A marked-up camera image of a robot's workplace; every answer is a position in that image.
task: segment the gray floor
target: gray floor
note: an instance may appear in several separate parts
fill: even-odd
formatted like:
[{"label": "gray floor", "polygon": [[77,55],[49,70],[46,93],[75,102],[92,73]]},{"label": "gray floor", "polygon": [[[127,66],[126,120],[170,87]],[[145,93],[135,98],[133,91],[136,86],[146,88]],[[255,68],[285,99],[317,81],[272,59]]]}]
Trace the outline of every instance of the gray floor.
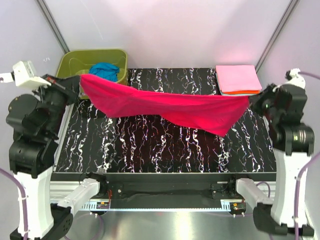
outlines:
[{"label": "gray floor", "polygon": [[[102,216],[104,233],[97,240],[269,240],[259,232],[252,216],[219,217],[208,212],[107,212]],[[90,240],[99,220],[79,212],[67,234],[71,240]],[[293,235],[274,236],[293,240]]]}]

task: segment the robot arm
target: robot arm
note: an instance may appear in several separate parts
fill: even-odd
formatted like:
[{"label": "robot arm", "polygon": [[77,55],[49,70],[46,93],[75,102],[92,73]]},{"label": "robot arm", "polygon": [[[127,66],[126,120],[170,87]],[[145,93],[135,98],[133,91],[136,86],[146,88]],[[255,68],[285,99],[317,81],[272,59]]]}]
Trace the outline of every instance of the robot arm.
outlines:
[{"label": "robot arm", "polygon": [[[107,193],[106,177],[89,173],[82,184],[57,204],[50,204],[50,179],[62,117],[67,105],[78,100],[80,76],[59,79],[37,77],[30,61],[18,62],[13,72],[0,74],[0,82],[15,82],[34,95],[23,94],[10,103],[6,122],[13,127],[9,165],[26,192],[28,239],[59,240],[69,231],[73,216],[90,198]],[[20,197],[19,227],[11,240],[22,240],[23,205]]]},{"label": "robot arm", "polygon": [[274,201],[264,195],[247,178],[236,181],[236,191],[253,208],[255,226],[269,234],[294,233],[295,221],[301,236],[313,236],[305,214],[306,174],[300,180],[299,219],[294,218],[296,178],[301,168],[311,160],[314,151],[314,132],[301,123],[307,101],[306,82],[299,69],[286,73],[288,81],[269,85],[251,99],[250,107],[268,122],[269,137],[276,159],[276,189]]}]

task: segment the green bin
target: green bin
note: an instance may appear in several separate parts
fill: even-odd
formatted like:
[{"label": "green bin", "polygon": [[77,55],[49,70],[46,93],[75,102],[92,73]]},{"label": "green bin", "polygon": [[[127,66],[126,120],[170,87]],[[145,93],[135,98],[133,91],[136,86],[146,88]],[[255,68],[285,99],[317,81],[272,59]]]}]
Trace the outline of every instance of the green bin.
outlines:
[{"label": "green bin", "polygon": [[[67,78],[74,75],[87,74],[89,69],[98,63],[109,63],[119,67],[118,84],[128,85],[128,57],[121,49],[91,49],[70,51],[63,56],[56,76]],[[88,97],[81,89],[81,99]]]}]

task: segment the black marble table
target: black marble table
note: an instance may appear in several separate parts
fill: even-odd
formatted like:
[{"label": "black marble table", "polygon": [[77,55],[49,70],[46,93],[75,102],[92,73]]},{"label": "black marble table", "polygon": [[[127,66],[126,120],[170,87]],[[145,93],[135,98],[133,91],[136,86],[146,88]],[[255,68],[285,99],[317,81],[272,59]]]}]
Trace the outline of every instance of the black marble table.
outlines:
[{"label": "black marble table", "polygon": [[[214,68],[130,69],[139,90],[217,95]],[[275,172],[262,118],[247,109],[219,137],[175,125],[159,115],[108,118],[89,100],[74,105],[56,172],[217,173]]]}]

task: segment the red cloth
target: red cloth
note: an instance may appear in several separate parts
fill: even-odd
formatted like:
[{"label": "red cloth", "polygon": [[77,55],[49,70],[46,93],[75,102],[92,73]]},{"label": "red cloth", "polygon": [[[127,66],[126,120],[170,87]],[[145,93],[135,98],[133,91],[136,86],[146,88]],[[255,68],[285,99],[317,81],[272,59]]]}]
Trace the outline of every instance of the red cloth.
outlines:
[{"label": "red cloth", "polygon": [[109,118],[161,115],[168,121],[225,136],[249,105],[248,96],[185,95],[137,90],[92,74],[81,86],[93,105]]}]

